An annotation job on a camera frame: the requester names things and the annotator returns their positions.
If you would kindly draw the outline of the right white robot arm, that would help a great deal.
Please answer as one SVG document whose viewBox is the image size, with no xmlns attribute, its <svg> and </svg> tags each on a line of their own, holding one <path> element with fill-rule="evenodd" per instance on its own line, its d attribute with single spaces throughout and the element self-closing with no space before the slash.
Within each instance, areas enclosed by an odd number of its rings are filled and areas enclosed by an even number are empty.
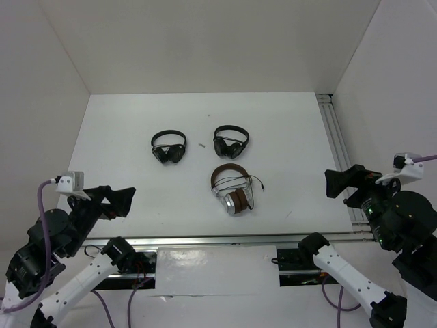
<svg viewBox="0 0 437 328">
<path fill-rule="evenodd" d="M 343 203 L 361 209 L 379 246 L 397 254 L 393 266 L 406 285 L 406 296 L 374 284 L 317 232 L 299 242 L 299 263 L 327 272 L 359 302 L 372 327 L 435 327 L 436 211 L 423 195 L 401 188 L 422 179 L 422 163 L 407 158 L 385 175 L 362 165 L 342 172 L 328 169 L 324 175 L 329 198 L 354 188 Z"/>
</svg>

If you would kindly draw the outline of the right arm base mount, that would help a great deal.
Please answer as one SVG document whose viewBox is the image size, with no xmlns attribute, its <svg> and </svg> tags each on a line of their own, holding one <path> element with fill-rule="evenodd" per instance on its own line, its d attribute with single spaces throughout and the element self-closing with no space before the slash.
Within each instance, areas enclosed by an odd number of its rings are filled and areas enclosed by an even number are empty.
<svg viewBox="0 0 437 328">
<path fill-rule="evenodd" d="M 271 263 L 278 268 L 280 287 L 338 284 L 327 272 L 305 260 L 298 249 L 278 249 Z"/>
</svg>

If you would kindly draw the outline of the brown silver headphones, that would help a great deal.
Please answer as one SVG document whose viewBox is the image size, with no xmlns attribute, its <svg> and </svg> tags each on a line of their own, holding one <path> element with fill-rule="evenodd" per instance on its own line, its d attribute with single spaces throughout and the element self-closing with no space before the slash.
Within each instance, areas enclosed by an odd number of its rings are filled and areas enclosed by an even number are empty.
<svg viewBox="0 0 437 328">
<path fill-rule="evenodd" d="M 245 180 L 245 183 L 242 187 L 227 187 L 225 189 L 226 194 L 220 195 L 220 192 L 223 190 L 219 189 L 218 177 L 225 171 L 239 173 L 240 177 Z M 246 210 L 253 210 L 254 208 L 252 181 L 252 176 L 242 166 L 233 163 L 223 164 L 212 172 L 210 177 L 211 192 L 220 199 L 229 215 L 239 215 Z"/>
</svg>

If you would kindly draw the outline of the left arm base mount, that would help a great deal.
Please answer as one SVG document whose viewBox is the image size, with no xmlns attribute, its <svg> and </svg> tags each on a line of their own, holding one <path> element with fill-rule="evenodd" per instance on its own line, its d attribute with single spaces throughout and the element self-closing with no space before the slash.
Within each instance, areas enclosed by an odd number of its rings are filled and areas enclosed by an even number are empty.
<svg viewBox="0 0 437 328">
<path fill-rule="evenodd" d="M 155 289 L 156 284 L 157 252 L 154 250 L 138 251 L 132 265 L 126 272 L 117 271 L 100 282 L 95 290 L 133 290 L 135 286 L 143 283 L 139 289 Z"/>
</svg>

